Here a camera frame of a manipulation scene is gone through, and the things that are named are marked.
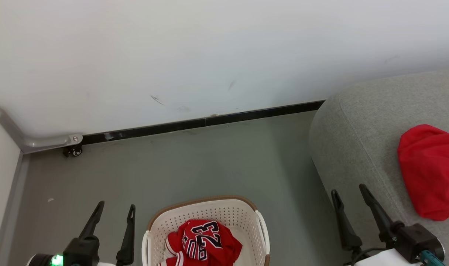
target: caster wheel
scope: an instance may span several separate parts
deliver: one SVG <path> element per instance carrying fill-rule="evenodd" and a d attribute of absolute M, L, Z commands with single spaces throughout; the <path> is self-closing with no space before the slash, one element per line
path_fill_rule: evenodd
<path fill-rule="evenodd" d="M 82 153 L 82 147 L 80 145 L 65 147 L 62 152 L 65 157 L 69 157 L 72 155 L 73 157 L 77 157 Z"/>

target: metal frame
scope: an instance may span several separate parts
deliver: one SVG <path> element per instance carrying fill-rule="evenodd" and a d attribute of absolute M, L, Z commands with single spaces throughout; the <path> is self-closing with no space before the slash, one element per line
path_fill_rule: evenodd
<path fill-rule="evenodd" d="M 26 136 L 2 108 L 0 108 L 0 124 L 24 154 L 78 145 L 83 140 L 83 136 L 79 133 L 48 138 Z"/>

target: gray fabric upholstery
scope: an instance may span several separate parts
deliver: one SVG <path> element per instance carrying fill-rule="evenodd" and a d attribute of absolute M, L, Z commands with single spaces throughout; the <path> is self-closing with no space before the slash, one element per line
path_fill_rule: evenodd
<path fill-rule="evenodd" d="M 415 212 L 397 160 L 400 136 L 423 123 L 449 132 L 449 69 L 361 83 L 332 96 L 316 113 L 309 143 L 326 191 L 338 190 L 365 248 L 384 245 L 360 183 L 392 219 L 418 222 L 436 235 L 449 265 L 449 219 L 434 222 Z"/>

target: gray floor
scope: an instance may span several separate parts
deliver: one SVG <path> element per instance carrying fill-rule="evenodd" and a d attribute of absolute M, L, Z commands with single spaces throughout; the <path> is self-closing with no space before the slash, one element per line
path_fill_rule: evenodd
<path fill-rule="evenodd" d="M 314 112 L 147 136 L 31 156 L 10 266 L 61 253 L 105 200 L 96 236 L 115 263 L 135 204 L 135 263 L 149 219 L 162 207 L 211 195 L 252 200 L 270 233 L 272 265 L 341 265 L 332 206 L 308 153 Z"/>

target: black baseboard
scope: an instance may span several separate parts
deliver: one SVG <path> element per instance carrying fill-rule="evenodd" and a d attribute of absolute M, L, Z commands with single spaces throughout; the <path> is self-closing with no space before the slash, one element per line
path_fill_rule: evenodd
<path fill-rule="evenodd" d="M 317 101 L 311 103 L 303 103 L 297 105 L 281 106 L 276 108 L 267 108 L 255 111 L 248 111 L 243 113 L 231 113 L 222 116 L 210 116 L 194 120 L 180 121 L 174 123 L 165 123 L 162 125 L 145 126 L 138 128 L 131 128 L 125 130 L 118 130 L 105 133 L 97 133 L 83 136 L 82 145 L 93 143 L 103 143 L 107 141 L 117 141 L 130 138 L 137 138 L 179 130 L 187 130 L 198 127 L 214 126 L 224 123 L 233 123 L 245 120 L 253 120 L 258 118 L 265 118 L 271 116 L 289 115 L 291 113 L 301 113 L 307 111 L 318 110 L 324 101 Z"/>

